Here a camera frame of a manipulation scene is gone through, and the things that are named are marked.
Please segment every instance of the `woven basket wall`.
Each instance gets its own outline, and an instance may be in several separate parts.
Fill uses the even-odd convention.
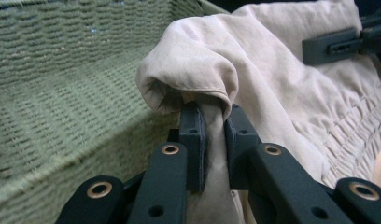
[[[0,0],[0,223],[53,223],[85,180],[143,171],[176,116],[153,114],[134,75],[203,0]]]

